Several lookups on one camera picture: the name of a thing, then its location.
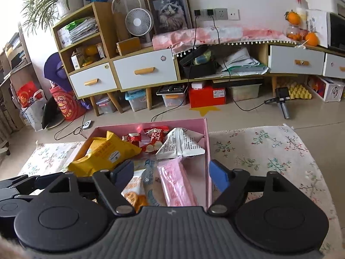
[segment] gray ribbed surface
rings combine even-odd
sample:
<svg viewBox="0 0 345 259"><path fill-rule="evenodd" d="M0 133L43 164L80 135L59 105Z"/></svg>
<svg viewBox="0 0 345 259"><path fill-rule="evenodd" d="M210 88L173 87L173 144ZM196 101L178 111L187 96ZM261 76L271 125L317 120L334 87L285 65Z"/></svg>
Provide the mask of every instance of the gray ribbed surface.
<svg viewBox="0 0 345 259"><path fill-rule="evenodd" d="M85 250L32 255L50 259L322 258L318 251L298 256L259 251L240 239L227 220L207 216L202 207L143 207L139 215L115 221L104 238Z"/></svg>

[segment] wooden cabinet leg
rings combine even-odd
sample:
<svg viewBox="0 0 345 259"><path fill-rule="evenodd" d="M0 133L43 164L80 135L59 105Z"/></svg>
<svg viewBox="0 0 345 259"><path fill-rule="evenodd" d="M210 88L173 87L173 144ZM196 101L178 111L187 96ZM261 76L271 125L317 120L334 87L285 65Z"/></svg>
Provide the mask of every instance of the wooden cabinet leg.
<svg viewBox="0 0 345 259"><path fill-rule="evenodd" d="M147 101L147 109L152 109L152 94L151 88L146 88L146 101Z"/></svg>
<svg viewBox="0 0 345 259"><path fill-rule="evenodd" d="M99 116L98 106L96 104L94 96L90 96L90 100L91 100L92 107L94 108L94 113L96 114L96 117L98 117Z"/></svg>
<svg viewBox="0 0 345 259"><path fill-rule="evenodd" d="M112 103L115 105L116 109L122 114L124 111L121 105L119 104L119 102L117 101L117 99L113 96L111 92L108 92L107 95L109 96Z"/></svg>
<svg viewBox="0 0 345 259"><path fill-rule="evenodd" d="M276 97L276 88L277 88L277 76L272 76L273 97Z"/></svg>

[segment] white shopping bag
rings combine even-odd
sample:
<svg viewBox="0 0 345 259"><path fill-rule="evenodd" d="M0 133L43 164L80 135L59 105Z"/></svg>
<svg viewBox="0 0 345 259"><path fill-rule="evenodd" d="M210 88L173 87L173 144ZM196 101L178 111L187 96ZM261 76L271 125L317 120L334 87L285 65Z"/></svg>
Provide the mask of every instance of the white shopping bag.
<svg viewBox="0 0 345 259"><path fill-rule="evenodd" d="M41 99L36 98L39 93L42 93ZM22 108L22 114L28 119L33 129L39 131L42 130L43 108L47 100L41 89L34 93L33 98L35 101L28 108Z"/></svg>

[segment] red bucket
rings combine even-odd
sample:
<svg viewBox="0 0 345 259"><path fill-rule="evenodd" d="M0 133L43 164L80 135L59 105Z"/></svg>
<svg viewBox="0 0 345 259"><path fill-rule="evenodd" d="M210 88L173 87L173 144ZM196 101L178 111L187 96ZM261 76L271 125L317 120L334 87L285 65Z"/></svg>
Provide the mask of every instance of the red bucket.
<svg viewBox="0 0 345 259"><path fill-rule="evenodd" d="M86 110L77 100L73 90L65 92L61 87L57 86L51 88L49 91L53 95L66 121L71 122L85 114Z"/></svg>

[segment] small brown box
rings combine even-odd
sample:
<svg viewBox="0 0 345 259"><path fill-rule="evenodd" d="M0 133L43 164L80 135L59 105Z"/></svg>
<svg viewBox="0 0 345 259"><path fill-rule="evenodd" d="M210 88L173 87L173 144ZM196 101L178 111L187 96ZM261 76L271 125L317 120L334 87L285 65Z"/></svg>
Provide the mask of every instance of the small brown box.
<svg viewBox="0 0 345 259"><path fill-rule="evenodd" d="M139 37L134 37L122 42L118 42L116 43L116 46L120 55L126 55L128 53L141 50Z"/></svg>

